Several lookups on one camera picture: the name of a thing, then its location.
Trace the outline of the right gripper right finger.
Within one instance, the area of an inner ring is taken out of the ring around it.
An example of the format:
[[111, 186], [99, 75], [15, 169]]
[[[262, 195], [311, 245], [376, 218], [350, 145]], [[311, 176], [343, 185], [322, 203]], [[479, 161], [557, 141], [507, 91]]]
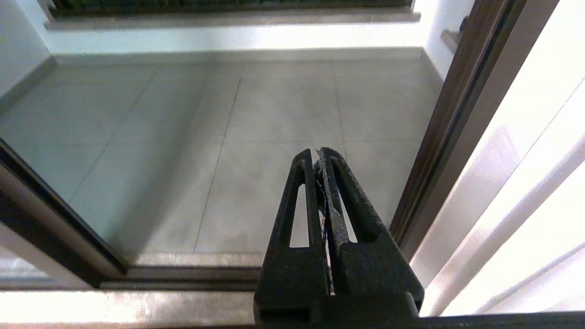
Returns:
[[423, 298], [422, 284], [344, 157], [332, 148], [321, 148], [319, 172], [335, 292], [409, 293]]

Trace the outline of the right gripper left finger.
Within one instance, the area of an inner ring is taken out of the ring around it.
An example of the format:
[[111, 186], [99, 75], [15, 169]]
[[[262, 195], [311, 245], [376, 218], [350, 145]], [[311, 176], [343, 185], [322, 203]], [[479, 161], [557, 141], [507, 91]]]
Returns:
[[[308, 246], [291, 247], [298, 190], [305, 188]], [[272, 227], [255, 298], [321, 298], [330, 295], [310, 149], [295, 155]]]

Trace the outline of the brown framed sliding glass door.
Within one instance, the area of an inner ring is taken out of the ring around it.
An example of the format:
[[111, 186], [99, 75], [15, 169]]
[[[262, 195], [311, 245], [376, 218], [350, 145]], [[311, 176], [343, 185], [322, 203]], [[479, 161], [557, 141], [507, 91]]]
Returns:
[[128, 264], [2, 138], [0, 191], [102, 271], [107, 276], [103, 283], [125, 277]]

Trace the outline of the brown framed fixed glass door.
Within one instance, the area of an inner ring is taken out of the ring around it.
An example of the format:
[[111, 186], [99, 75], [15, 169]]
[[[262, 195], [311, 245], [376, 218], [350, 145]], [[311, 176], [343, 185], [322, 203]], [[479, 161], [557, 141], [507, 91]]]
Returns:
[[107, 278], [10, 196], [0, 191], [0, 247], [44, 277], [0, 275], [0, 290], [92, 290]]

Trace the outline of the short stone balcony sill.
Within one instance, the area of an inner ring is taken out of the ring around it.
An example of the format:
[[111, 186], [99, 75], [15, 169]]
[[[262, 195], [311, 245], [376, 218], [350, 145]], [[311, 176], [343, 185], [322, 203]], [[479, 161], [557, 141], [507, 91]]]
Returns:
[[441, 41], [445, 44], [448, 50], [455, 54], [459, 43], [461, 40], [461, 32], [459, 31], [450, 31], [450, 30], [443, 30], [441, 32]]

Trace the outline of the long stone balcony sill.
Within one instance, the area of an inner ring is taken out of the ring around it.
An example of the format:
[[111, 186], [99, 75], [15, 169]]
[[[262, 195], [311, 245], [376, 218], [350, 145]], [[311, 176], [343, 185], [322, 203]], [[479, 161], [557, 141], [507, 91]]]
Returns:
[[44, 23], [48, 31], [115, 31], [188, 27], [263, 25], [339, 25], [359, 23], [415, 23], [419, 12], [370, 9], [323, 9], [240, 13], [201, 13], [127, 17], [65, 17]]

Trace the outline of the dark metal balcony railing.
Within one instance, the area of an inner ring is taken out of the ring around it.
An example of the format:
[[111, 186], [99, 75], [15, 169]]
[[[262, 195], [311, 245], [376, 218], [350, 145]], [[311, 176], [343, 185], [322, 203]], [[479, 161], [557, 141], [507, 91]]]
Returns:
[[288, 9], [400, 8], [413, 0], [50, 0], [54, 17], [136, 16]]

